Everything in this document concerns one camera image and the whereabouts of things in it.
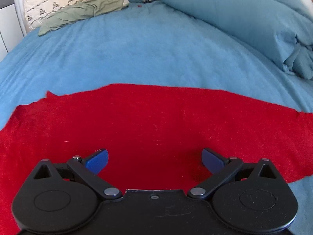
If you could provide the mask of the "red knit garment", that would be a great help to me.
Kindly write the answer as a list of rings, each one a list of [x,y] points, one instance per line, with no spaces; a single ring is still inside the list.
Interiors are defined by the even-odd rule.
[[[1,234],[16,234],[13,198],[44,158],[66,162],[107,149],[100,177],[120,190],[182,189],[209,172],[202,149],[245,162],[270,159],[312,234],[312,113],[221,90],[112,84],[17,106],[1,130]]]

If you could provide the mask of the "blue bed sheet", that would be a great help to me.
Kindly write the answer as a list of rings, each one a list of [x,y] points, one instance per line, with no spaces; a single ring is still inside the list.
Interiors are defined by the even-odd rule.
[[[312,111],[312,81],[208,23],[161,2],[29,33],[1,62],[1,125],[43,98],[113,83],[226,90]]]

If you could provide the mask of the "white wardrobe with grey band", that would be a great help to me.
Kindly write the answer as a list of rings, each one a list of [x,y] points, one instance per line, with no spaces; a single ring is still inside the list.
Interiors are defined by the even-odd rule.
[[[1,0],[1,61],[24,38],[14,0]]]

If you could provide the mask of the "sage green pillow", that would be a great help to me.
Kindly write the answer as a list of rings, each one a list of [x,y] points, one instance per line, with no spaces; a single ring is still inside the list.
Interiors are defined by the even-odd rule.
[[[38,36],[43,36],[81,20],[120,11],[128,7],[129,4],[129,0],[85,0],[77,2],[45,19],[38,31]]]

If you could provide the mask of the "rolled blue duvet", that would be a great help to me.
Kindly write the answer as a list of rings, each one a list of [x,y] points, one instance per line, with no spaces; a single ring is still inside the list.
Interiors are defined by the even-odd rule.
[[[162,0],[257,49],[283,72],[312,79],[312,21],[275,0]]]

